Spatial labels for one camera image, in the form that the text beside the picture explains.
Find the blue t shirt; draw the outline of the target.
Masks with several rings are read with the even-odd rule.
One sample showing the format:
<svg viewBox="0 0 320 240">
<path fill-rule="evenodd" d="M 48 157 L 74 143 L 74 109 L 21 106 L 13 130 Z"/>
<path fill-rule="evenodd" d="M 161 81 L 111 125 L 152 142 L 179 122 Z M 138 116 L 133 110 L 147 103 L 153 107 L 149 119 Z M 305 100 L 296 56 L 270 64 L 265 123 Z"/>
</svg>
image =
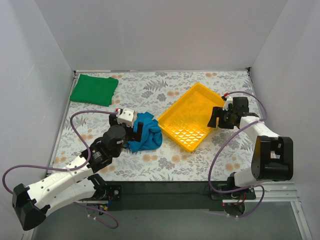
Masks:
<svg viewBox="0 0 320 240">
<path fill-rule="evenodd" d="M 133 125 L 133 131 L 138 131 L 138 123 L 143 123 L 140 142 L 128 141 L 127 148 L 132 152 L 155 150 L 162 145 L 162 130 L 158 125 L 158 121 L 149 113 L 138 113 L 137 119 Z"/>
</svg>

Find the yellow plastic tray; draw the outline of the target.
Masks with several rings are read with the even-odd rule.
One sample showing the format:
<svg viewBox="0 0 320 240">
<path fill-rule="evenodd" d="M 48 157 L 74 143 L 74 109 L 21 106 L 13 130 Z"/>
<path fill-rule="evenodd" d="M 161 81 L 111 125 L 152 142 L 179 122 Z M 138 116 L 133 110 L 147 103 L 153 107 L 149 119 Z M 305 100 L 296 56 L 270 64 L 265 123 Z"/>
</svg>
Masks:
<svg viewBox="0 0 320 240">
<path fill-rule="evenodd" d="M 193 152 L 212 131 L 207 124 L 213 108 L 223 105 L 220 95 L 196 83 L 158 118 L 158 125 L 178 146 Z"/>
</svg>

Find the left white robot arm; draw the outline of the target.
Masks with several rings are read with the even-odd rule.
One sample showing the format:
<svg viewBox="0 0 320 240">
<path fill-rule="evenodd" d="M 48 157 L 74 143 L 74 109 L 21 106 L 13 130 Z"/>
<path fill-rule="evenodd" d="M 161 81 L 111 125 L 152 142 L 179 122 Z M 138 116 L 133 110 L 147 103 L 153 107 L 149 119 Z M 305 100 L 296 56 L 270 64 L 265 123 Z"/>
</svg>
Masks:
<svg viewBox="0 0 320 240">
<path fill-rule="evenodd" d="M 23 230 L 32 230 L 56 210 L 83 199 L 103 199 L 108 185 L 98 171 L 118 158 L 127 142 L 140 142 L 144 124 L 129 109 L 109 116 L 109 129 L 73 161 L 30 185 L 12 191 L 12 207 Z"/>
</svg>

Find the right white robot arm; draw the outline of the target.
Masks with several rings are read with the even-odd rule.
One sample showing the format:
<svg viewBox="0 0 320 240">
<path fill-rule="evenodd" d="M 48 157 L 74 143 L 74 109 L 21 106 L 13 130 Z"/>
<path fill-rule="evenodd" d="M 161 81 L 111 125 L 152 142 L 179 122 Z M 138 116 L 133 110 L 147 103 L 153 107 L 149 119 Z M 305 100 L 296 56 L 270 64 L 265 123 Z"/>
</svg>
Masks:
<svg viewBox="0 0 320 240">
<path fill-rule="evenodd" d="M 224 105 L 213 107 L 208 127 L 237 128 L 238 133 L 244 132 L 252 140 L 254 150 L 249 168 L 232 173 L 223 189 L 215 188 L 209 181 L 209 189 L 237 199 L 245 190 L 258 184 L 290 181 L 294 175 L 293 140 L 273 132 L 265 125 L 264 119 L 250 112 L 247 97 L 225 94 L 222 99 Z"/>
</svg>

